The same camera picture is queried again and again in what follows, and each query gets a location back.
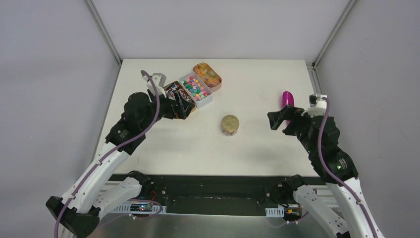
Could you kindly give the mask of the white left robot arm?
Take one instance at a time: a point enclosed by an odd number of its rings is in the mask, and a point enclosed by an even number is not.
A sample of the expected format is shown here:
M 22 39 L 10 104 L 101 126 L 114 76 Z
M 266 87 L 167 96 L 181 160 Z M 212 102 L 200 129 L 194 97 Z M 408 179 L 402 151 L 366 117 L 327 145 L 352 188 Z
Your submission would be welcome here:
M 141 76 L 147 83 L 147 92 L 129 96 L 97 157 L 67 192 L 52 196 L 46 202 L 56 220 L 55 237 L 59 236 L 61 227 L 78 238 L 88 237 L 100 220 L 121 203 L 135 197 L 142 201 L 150 197 L 152 180 L 139 171 L 129 172 L 121 185 L 105 193 L 100 190 L 145 140 L 146 133 L 157 121 L 186 119 L 195 103 L 185 90 L 166 86 L 163 74 L 149 75 L 142 70 Z

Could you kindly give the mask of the yellow tin of lollipops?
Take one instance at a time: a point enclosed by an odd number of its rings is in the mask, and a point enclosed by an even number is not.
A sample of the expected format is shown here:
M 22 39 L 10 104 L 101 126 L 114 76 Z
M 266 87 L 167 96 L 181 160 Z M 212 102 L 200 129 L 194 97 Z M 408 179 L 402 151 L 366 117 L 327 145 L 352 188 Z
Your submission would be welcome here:
M 171 82 L 163 87 L 166 96 L 175 101 L 175 110 L 183 113 L 185 117 L 196 110 L 196 104 L 193 99 L 187 94 L 187 91 L 181 86 L 178 81 Z

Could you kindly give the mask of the purple plastic scoop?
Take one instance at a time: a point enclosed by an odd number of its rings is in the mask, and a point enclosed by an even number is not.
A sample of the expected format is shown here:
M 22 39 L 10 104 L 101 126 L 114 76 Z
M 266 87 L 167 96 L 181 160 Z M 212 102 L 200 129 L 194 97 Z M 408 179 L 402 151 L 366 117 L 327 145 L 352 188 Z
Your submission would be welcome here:
M 294 104 L 294 96 L 293 96 L 293 94 L 291 92 L 284 91 L 282 93 L 281 105 L 282 105 L 282 108 L 285 108 L 287 106 L 292 106 L 292 107 L 295 106 L 295 104 Z

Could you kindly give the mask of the gold round lid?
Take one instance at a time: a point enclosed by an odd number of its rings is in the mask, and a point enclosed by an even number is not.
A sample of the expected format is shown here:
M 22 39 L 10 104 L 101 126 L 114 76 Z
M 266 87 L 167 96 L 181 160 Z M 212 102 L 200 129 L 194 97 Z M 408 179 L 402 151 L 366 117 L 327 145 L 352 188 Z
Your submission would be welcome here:
M 234 115 L 226 115 L 221 120 L 221 127 L 225 128 L 239 128 L 240 122 L 239 119 Z

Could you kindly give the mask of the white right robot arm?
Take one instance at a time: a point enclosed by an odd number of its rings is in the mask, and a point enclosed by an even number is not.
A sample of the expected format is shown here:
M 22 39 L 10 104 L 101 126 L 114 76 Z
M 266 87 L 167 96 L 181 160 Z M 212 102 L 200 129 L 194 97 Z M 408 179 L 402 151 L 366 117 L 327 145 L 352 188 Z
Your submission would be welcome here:
M 277 130 L 287 121 L 283 133 L 295 136 L 309 156 L 314 171 L 335 198 L 342 217 L 318 198 L 315 190 L 300 175 L 286 178 L 271 198 L 286 207 L 302 205 L 331 238 L 382 238 L 361 188 L 359 173 L 352 158 L 338 145 L 340 130 L 330 116 L 326 95 L 309 96 L 307 109 L 286 105 L 267 114 L 270 128 Z

